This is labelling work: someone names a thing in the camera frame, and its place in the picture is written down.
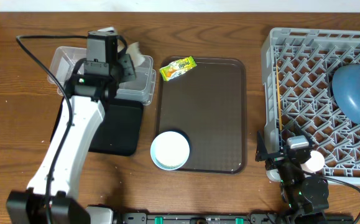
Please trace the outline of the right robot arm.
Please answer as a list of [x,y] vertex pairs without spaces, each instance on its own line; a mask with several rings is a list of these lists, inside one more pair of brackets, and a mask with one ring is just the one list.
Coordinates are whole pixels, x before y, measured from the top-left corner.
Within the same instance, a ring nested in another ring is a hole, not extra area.
[[280,177],[281,195],[289,209],[277,215],[274,223],[353,223],[349,215],[328,215],[328,181],[318,175],[306,176],[302,164],[312,158],[312,140],[305,134],[277,152],[269,152],[261,133],[257,133],[257,162],[264,161],[267,171],[276,170]]

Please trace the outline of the yellow green snack wrapper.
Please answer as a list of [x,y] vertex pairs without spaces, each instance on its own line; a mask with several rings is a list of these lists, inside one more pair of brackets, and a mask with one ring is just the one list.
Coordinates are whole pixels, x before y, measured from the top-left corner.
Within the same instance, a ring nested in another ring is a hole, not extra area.
[[189,56],[170,62],[168,65],[160,68],[159,72],[163,80],[167,82],[187,73],[187,71],[195,68],[196,66],[197,64],[193,57]]

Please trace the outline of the white tissue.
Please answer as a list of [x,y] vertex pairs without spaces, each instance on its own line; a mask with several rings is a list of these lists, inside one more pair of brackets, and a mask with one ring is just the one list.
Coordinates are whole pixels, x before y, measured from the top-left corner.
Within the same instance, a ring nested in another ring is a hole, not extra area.
[[126,50],[126,53],[131,56],[132,62],[135,67],[139,67],[145,61],[145,57],[140,52],[138,42],[130,44]]

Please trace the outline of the pink cup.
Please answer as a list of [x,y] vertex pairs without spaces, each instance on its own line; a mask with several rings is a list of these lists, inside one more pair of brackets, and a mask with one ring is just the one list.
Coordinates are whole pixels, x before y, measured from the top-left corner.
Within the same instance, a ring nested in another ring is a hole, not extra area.
[[305,163],[301,164],[301,168],[309,173],[315,173],[325,165],[325,158],[319,151],[312,150],[310,152],[310,158]]

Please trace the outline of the wooden chopstick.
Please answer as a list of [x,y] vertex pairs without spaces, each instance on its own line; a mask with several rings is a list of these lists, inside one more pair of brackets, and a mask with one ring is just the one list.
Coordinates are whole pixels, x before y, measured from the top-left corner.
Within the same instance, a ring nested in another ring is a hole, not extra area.
[[278,104],[278,114],[279,114],[279,130],[282,131],[283,130],[283,122],[282,122],[282,105],[281,102],[279,102]]
[[278,108],[278,104],[279,102],[281,102],[280,100],[280,82],[279,82],[279,67],[278,64],[275,64],[275,77],[276,77],[276,88],[277,88],[277,108]]

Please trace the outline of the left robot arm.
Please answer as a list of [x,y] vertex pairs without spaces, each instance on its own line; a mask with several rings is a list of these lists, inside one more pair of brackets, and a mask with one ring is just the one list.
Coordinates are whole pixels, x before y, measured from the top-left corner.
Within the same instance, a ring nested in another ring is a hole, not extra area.
[[65,84],[50,146],[26,191],[12,191],[6,208],[13,223],[118,223],[104,205],[77,202],[80,175],[88,152],[129,156],[139,140],[143,105],[115,99],[117,83],[82,58]]

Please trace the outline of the large blue bowl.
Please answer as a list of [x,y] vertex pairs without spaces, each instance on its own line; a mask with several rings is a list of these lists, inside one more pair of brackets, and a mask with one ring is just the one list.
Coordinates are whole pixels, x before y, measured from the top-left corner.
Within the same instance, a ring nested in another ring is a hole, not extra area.
[[360,123],[360,64],[346,65],[335,71],[333,96],[340,110],[352,122]]

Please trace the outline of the light blue rice bowl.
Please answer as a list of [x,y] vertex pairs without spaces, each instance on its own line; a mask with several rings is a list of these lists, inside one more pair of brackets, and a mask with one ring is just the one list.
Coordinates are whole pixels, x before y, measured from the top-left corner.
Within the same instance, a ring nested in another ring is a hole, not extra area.
[[176,131],[160,133],[150,147],[154,164],[162,170],[181,168],[190,156],[190,145],[186,137]]

